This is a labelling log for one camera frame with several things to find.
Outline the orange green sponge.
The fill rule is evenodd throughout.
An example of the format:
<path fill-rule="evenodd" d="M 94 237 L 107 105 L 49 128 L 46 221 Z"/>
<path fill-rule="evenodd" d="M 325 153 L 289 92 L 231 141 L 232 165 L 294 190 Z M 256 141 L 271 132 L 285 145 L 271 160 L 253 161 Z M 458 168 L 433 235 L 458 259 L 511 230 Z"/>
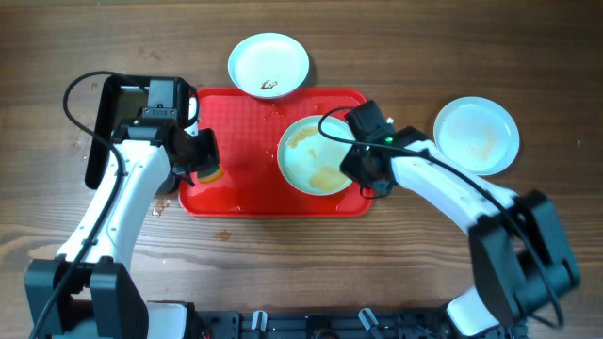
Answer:
<path fill-rule="evenodd" d="M 217 165 L 215 167 L 197 171 L 196 174 L 200 184 L 210 184 L 218 181 L 225 174 L 225 170 L 222 166 Z"/>

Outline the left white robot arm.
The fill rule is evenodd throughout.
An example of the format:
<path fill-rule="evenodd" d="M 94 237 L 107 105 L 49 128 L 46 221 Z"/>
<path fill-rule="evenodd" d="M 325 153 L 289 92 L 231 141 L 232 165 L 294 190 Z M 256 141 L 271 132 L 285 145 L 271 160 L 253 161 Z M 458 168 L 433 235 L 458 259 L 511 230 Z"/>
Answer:
<path fill-rule="evenodd" d="M 215 134 L 197 126 L 197 90 L 180 77 L 105 72 L 86 181 L 95 194 L 70 238 L 36 259 L 24 286 L 34 338 L 205 338 L 191 302 L 145 301 L 130 266 L 163 184 L 220 165 Z"/>

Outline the white plate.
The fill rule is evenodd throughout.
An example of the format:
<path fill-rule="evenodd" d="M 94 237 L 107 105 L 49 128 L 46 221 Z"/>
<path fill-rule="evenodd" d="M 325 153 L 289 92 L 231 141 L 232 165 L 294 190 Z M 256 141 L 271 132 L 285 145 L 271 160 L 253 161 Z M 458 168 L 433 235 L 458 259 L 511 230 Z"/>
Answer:
<path fill-rule="evenodd" d="M 345 140 L 352 140 L 353 135 L 340 119 L 327 117 L 318 124 L 320 119 L 320 115 L 308 116 L 285 130 L 277 147 L 277 163 L 285 180 L 298 191 L 328 196 L 352 183 L 352 179 L 340 171 L 351 145 L 326 138 L 318 128 L 329 136 Z"/>
<path fill-rule="evenodd" d="M 310 72 L 310 58 L 295 39 L 260 33 L 231 52 L 227 70 L 232 82 L 252 97 L 271 100 L 294 92 Z"/>
<path fill-rule="evenodd" d="M 434 142 L 449 159 L 479 175 L 507 169 L 520 150 L 520 134 L 510 113 L 476 96 L 455 99 L 437 114 Z"/>

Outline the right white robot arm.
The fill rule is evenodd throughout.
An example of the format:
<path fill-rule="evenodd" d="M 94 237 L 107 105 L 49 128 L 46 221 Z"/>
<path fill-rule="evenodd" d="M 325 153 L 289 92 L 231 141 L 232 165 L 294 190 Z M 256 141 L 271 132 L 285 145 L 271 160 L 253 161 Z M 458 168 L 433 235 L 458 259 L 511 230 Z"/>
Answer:
<path fill-rule="evenodd" d="M 474 285 L 446 307 L 458 334 L 514 327 L 547 305 L 563 325 L 560 299 L 581 277 L 552 200 L 462 169 L 415 128 L 396 130 L 372 101 L 347 109 L 345 120 L 353 135 L 340 165 L 346 176 L 373 199 L 411 190 L 467 235 Z"/>

